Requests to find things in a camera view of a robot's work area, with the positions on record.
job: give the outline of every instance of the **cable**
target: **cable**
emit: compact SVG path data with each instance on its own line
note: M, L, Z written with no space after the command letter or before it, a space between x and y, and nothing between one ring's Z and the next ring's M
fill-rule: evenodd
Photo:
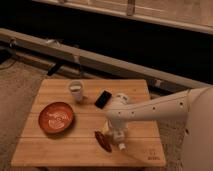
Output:
M14 61L13 61L11 64L9 64L8 66L0 68L0 71L11 68L13 65L16 64L16 62L18 62L18 60L14 60Z
M12 38L10 41L11 56L17 56L15 49L13 49L14 45L17 45L17 41L15 38ZM18 62L19 59L20 59L20 57L18 59L14 59L14 61L11 64L9 64L8 66L0 68L0 71L7 70L7 69L13 67L16 64L16 62Z

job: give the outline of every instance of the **wooden table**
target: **wooden table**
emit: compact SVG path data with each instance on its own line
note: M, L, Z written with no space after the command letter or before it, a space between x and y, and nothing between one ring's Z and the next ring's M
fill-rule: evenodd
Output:
M131 122L126 138L127 149L105 152L96 142L94 131L102 130L107 106L94 106L103 90L113 95L126 93L132 103L149 100L144 80L81 80L84 85L83 104L74 102L68 85L72 80L47 79L32 106L12 159L12 166L34 167L147 167L164 166L165 157L155 121ZM75 113L73 127L57 136L47 136L38 125L41 110L56 101L71 105Z

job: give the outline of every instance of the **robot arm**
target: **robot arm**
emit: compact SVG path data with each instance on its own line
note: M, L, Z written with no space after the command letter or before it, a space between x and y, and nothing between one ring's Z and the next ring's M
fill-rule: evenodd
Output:
M193 102L207 89L187 90L136 104L128 104L128 96L120 93L109 105L106 116L111 128L118 131L130 121L186 119Z
M124 149L129 121L187 118L181 153L181 171L213 170L213 87L192 89L147 102L128 104L118 94L109 105L108 134Z

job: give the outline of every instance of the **black phone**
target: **black phone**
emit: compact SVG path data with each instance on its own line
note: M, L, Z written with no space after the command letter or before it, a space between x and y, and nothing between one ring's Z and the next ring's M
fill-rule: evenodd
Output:
M109 101L111 98L112 94L108 91L103 91L99 98L95 102L95 106L97 106L100 109L103 109L106 103Z

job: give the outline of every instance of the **paper cup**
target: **paper cup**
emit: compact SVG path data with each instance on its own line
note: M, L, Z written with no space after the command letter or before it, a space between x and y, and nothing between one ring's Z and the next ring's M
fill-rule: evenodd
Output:
M69 85L69 90L76 102L83 100L83 84L80 81L73 81Z

